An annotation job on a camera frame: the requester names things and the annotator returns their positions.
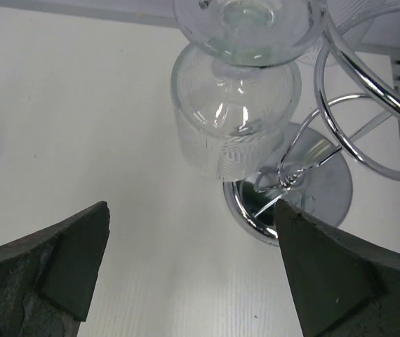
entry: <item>transparent glass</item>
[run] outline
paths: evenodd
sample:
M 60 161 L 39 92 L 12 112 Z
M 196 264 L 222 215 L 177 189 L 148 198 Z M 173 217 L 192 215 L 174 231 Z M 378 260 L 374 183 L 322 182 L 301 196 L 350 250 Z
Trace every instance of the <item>transparent glass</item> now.
M 174 0 L 183 34 L 202 51 L 242 66 L 280 65 L 321 33 L 325 0 Z
M 298 66 L 234 67 L 190 44 L 175 62 L 171 94 L 182 153 L 207 176 L 255 173 L 283 140 L 301 94 Z
M 371 11 L 385 3 L 385 0 L 327 0 L 328 12 L 334 23 L 339 27 L 342 23 L 352 19 L 360 13 Z M 367 20 L 360 25 L 350 29 L 343 37 L 351 47 L 357 47 L 367 34 L 373 20 Z M 319 51 L 323 46 L 323 40 L 317 39 L 316 43 L 310 47 L 298 60 L 308 65 L 315 65 Z M 326 65 L 335 65 L 336 61 L 331 56 Z

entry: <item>metal ring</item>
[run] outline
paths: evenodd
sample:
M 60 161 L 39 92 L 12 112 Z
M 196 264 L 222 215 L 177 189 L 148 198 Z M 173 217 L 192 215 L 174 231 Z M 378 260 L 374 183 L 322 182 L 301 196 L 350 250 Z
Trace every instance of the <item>metal ring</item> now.
M 352 21 L 346 22 L 341 26 L 341 32 L 346 32 L 359 23 L 375 18 L 382 14 L 393 13 L 400 11 L 400 4 L 386 5 L 379 7 L 379 9 L 371 11 L 370 13 L 363 14 Z M 342 36 L 338 33 L 334 23 L 328 17 L 328 27 L 324 36 L 330 44 L 329 48 L 333 56 L 338 60 L 344 70 L 371 94 L 377 102 L 382 103 L 389 112 L 400 119 L 400 95 L 395 93 L 388 85 L 383 82 L 359 59 L 359 57 L 350 50 L 349 46 L 343 40 Z M 364 154 L 350 139 L 345 135 L 339 124 L 335 120 L 331 108 L 328 104 L 324 86 L 324 73 L 325 64 L 330 53 L 330 50 L 324 46 L 317 58 L 317 64 L 314 70 L 314 93 L 316 96 L 317 105 L 320 109 L 321 116 L 329 131 L 333 134 L 334 138 L 339 141 L 343 148 L 355 158 L 358 162 L 371 170 L 379 173 L 380 175 L 393 180 L 400 181 L 400 171 L 392 170 L 383 166 L 376 161 L 372 160 Z

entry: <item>round chrome base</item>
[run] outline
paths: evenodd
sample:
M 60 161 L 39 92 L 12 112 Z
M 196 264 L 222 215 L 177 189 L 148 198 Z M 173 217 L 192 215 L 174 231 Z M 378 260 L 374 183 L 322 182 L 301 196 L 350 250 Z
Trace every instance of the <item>round chrome base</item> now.
M 278 246 L 278 236 L 274 226 L 273 207 L 259 216 L 256 214 L 279 195 L 278 189 L 268 187 L 276 183 L 276 165 L 299 128 L 298 124 L 288 125 L 283 144 L 270 155 L 260 172 L 245 180 L 224 184 L 228 207 L 240 226 L 257 239 L 274 246 Z M 307 128 L 287 158 L 286 166 L 315 162 L 334 147 L 323 135 Z M 323 166 L 305 172 L 282 199 L 337 227 L 347 216 L 352 197 L 353 183 L 349 167 L 344 157 L 337 154 Z

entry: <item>white surface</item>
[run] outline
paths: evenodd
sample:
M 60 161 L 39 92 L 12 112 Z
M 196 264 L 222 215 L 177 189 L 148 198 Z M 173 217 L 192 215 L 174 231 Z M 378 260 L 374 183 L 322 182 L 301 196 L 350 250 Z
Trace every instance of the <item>white surface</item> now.
M 0 244 L 104 199 L 111 236 L 79 336 L 301 336 L 280 251 L 182 160 L 169 78 L 185 45 L 175 29 L 0 8 Z M 389 58 L 364 60 L 392 80 Z M 315 106 L 301 71 L 295 121 Z M 355 89 L 337 67 L 327 78 L 330 97 Z M 342 107 L 342 125 L 372 107 Z M 395 120 L 359 144 L 400 169 Z M 349 164 L 342 229 L 400 252 L 400 183 Z
M 387 0 L 387 3 L 400 3 L 400 0 Z M 173 0 L 0 0 L 0 6 L 12 6 L 14 8 L 33 8 L 43 11 L 56 11 L 67 13 L 67 6 L 79 8 L 74 9 L 71 14 L 87 15 L 108 18 L 108 15 L 96 16 L 92 12 L 83 11 L 84 8 L 114 11 L 116 13 L 139 13 L 161 18 L 173 18 Z M 119 16 L 111 15 L 110 19 L 118 20 Z M 364 42 L 400 49 L 400 13 L 384 15 L 376 19 L 375 24 L 368 32 Z

